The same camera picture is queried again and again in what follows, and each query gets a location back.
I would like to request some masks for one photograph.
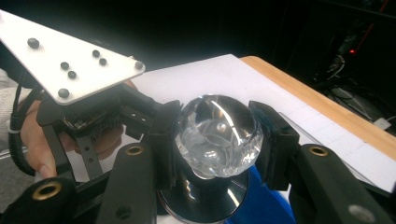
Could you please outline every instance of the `person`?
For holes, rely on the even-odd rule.
[[[134,83],[130,80],[125,81],[125,83],[136,88]],[[6,71],[0,69],[0,99],[2,101],[2,105],[0,106],[0,141],[3,143],[7,143],[7,120],[9,120],[12,112],[16,89],[17,83],[8,77]],[[22,88],[19,104],[22,103],[29,92],[29,89]],[[39,172],[41,177],[49,178],[55,177],[57,172],[55,159],[52,156],[50,146],[42,128],[35,120],[40,103],[39,100],[36,100],[30,106],[21,128],[21,140],[28,148],[26,159],[30,166]],[[101,137],[95,143],[95,150],[99,160],[110,156],[121,144],[122,133],[123,126],[121,124],[117,127],[103,130]],[[78,144],[69,135],[60,133],[59,139],[65,151],[75,150],[79,153]]]

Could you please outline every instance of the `black screw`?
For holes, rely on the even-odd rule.
[[[143,63],[140,62],[140,61],[137,61],[137,62],[134,64],[134,67],[137,68],[137,69],[142,69]]]
[[[95,50],[92,52],[92,55],[93,55],[93,57],[95,57],[95,58],[99,58],[99,56],[100,56],[99,50],[95,49]]]
[[[107,60],[104,58],[99,59],[99,64],[101,65],[106,65],[107,64]]]
[[[62,98],[67,98],[69,97],[70,92],[68,89],[61,88],[60,90],[58,90],[58,95]]]
[[[61,63],[61,67],[63,70],[69,69],[69,63]]]
[[[67,73],[67,75],[71,78],[71,79],[75,79],[77,74],[75,71],[70,71]]]
[[[36,38],[29,38],[27,44],[32,49],[38,49],[38,47],[40,47],[40,42]]]

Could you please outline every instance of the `dark background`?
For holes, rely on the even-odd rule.
[[[5,11],[133,55],[147,71],[228,53],[255,55],[332,99],[332,89],[342,87],[353,99],[336,96],[337,102],[359,101],[355,106],[371,121],[396,115],[395,5],[389,0],[0,0]],[[0,53],[0,67],[16,78],[18,63],[4,46]]]

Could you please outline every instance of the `brass insert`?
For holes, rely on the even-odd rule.
[[[130,155],[130,156],[139,155],[142,152],[143,152],[143,148],[142,147],[130,147],[130,148],[125,150],[125,153]]]
[[[55,196],[61,189],[62,185],[59,182],[51,181],[36,189],[32,197],[35,200],[44,201]]]
[[[311,148],[309,148],[309,151],[316,156],[325,157],[325,156],[329,155],[329,152],[326,149],[321,148],[321,147],[311,147]]]

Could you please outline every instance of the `white connector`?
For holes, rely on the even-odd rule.
[[[380,118],[374,122],[374,125],[382,130],[386,130],[391,124],[384,118]]]

